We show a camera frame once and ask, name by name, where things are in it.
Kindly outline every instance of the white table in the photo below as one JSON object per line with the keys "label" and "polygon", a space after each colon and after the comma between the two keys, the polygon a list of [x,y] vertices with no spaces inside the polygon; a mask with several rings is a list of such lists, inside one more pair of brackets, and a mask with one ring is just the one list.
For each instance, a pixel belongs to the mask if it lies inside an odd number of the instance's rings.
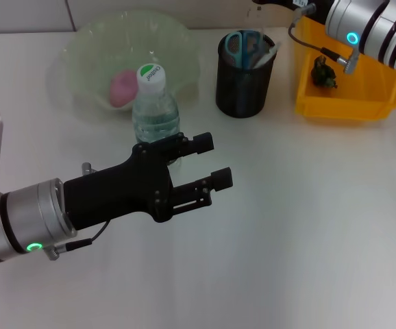
{"label": "white table", "polygon": [[[166,224],[117,219],[56,262],[36,252],[0,264],[0,328],[396,328],[396,112],[368,127],[294,114],[292,46],[285,29],[272,29],[285,43],[266,108],[229,118],[214,103],[227,31],[194,33],[201,80],[195,98],[180,98],[182,130],[212,132],[216,149],[183,159],[173,180],[230,166],[234,188]],[[130,114],[83,114],[57,83],[72,37],[0,35],[1,191],[130,154]]]}

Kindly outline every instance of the pink object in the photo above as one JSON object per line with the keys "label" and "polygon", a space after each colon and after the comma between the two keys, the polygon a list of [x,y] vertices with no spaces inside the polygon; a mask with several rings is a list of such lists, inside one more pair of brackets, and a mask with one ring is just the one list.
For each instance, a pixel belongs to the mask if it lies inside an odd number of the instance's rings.
{"label": "pink object", "polygon": [[137,95],[136,72],[126,70],[113,77],[110,86],[110,103],[115,108],[121,108],[133,101]]}

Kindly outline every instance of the water bottle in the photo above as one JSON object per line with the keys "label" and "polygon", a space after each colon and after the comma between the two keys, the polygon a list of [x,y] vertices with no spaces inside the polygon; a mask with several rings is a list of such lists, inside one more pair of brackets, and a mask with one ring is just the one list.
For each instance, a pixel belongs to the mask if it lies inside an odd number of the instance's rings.
{"label": "water bottle", "polygon": [[152,143],[180,132],[175,98],[166,92],[166,74],[158,64],[137,71],[138,94],[132,108],[137,142]]}

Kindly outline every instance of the yellow plastic tray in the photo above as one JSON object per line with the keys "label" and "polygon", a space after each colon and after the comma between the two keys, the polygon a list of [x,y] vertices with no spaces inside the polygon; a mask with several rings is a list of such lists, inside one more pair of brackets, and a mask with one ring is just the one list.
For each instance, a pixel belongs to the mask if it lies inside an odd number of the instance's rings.
{"label": "yellow plastic tray", "polygon": [[[342,56],[351,53],[350,47],[326,36],[324,26],[310,19],[303,18],[296,33],[303,41],[327,47]],[[342,66],[327,60],[335,70],[338,88],[319,88],[313,84],[310,73],[320,55],[314,49],[295,46],[298,113],[305,117],[370,121],[385,119],[396,108],[396,70],[361,55],[356,72],[346,75]]]}

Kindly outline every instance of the bottle cap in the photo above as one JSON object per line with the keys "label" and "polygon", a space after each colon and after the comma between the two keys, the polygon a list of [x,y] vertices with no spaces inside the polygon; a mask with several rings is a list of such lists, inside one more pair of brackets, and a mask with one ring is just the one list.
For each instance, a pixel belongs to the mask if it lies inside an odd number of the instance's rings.
{"label": "bottle cap", "polygon": [[166,73],[159,64],[145,64],[137,70],[137,83],[141,93],[161,93],[166,86]]}

